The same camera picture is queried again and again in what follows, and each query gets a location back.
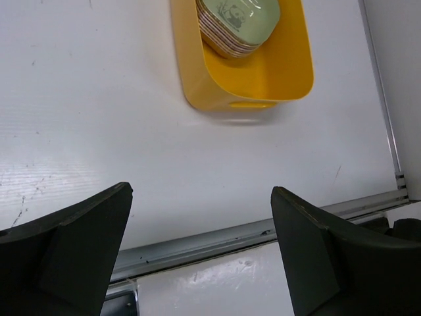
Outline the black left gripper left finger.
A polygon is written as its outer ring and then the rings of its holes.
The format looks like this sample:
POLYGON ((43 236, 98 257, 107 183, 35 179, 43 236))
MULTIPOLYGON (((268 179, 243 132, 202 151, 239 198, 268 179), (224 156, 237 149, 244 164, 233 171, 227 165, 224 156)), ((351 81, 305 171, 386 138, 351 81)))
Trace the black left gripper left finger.
POLYGON ((1 231, 2 315, 99 315, 130 215, 120 182, 1 231))

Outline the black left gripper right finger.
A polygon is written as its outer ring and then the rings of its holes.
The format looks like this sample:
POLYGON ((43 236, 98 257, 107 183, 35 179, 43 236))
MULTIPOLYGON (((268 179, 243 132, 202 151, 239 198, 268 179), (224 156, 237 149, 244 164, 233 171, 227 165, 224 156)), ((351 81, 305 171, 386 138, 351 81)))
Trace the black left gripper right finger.
POLYGON ((294 314, 420 314, 420 242, 350 223, 283 187, 271 208, 294 314))

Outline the yellow panda plate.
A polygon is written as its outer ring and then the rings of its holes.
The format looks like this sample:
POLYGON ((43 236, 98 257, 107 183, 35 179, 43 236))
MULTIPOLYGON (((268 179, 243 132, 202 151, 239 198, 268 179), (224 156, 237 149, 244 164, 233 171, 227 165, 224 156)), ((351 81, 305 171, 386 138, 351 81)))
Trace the yellow panda plate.
POLYGON ((247 43, 235 34, 235 30, 208 11, 198 8, 197 16, 202 39, 223 58, 244 58, 261 46, 247 43))

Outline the yellow plastic bin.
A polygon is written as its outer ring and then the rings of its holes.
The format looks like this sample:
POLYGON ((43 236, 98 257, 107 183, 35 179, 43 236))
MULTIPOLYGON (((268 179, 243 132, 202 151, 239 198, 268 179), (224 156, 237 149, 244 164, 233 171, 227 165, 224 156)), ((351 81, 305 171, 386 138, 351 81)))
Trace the yellow plastic bin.
POLYGON ((268 40, 242 59, 225 59, 203 42, 194 1, 171 1, 172 29, 184 95, 201 111, 268 109, 304 98, 314 71, 301 1, 280 1, 268 40))

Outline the green panda plate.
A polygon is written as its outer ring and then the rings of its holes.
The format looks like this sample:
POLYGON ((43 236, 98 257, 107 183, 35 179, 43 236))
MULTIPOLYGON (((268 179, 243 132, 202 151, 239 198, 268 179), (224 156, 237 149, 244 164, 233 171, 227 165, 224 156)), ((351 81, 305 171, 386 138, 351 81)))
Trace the green panda plate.
POLYGON ((247 46, 260 46, 281 18, 278 1, 197 1, 207 24, 247 46))

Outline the aluminium front rail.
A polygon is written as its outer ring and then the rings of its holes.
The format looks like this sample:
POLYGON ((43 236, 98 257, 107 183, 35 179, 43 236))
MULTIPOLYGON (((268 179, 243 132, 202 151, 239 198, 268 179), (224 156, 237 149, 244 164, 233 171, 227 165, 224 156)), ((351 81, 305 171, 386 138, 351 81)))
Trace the aluminium front rail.
MULTIPOLYGON (((323 206, 327 212, 353 223, 381 217, 386 211, 410 203, 406 188, 342 203, 323 206)), ((233 226, 120 251, 107 296, 135 291, 137 277, 246 250, 276 240, 272 219, 233 226)))

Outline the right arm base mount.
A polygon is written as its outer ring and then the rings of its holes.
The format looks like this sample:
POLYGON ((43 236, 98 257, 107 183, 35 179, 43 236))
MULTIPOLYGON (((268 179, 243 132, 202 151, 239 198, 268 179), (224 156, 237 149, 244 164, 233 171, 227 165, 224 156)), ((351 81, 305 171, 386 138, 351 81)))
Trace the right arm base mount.
POLYGON ((413 242, 421 241, 419 219, 398 219, 392 226, 390 226, 385 217, 380 217, 365 223, 360 223, 359 226, 402 240, 413 242))

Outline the aluminium side rail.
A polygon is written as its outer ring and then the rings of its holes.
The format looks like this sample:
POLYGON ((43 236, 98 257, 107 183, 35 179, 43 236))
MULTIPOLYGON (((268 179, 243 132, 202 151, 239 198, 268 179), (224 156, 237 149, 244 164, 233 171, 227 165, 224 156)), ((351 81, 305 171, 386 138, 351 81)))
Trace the aluminium side rail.
POLYGON ((382 113, 384 117, 385 127, 387 130, 387 142, 388 142, 389 151, 393 160, 393 166, 395 169, 395 180, 397 183, 397 189, 406 190, 407 184, 406 184, 405 176, 401 167, 394 128, 391 121, 391 115, 390 115, 389 107, 387 104, 387 97, 385 94, 384 83, 382 80, 382 74, 381 74, 380 65, 378 62, 378 56, 376 54, 374 38, 372 35, 370 22, 368 18, 366 1, 359 0, 358 3, 359 3, 359 8, 360 8, 360 13, 362 16, 362 23, 364 25, 364 33, 365 33, 366 41, 368 44, 368 50, 369 50, 370 60, 372 64, 372 71, 374 73, 374 79, 376 81, 376 87, 377 87, 378 95, 380 98, 380 104, 381 104, 382 113))

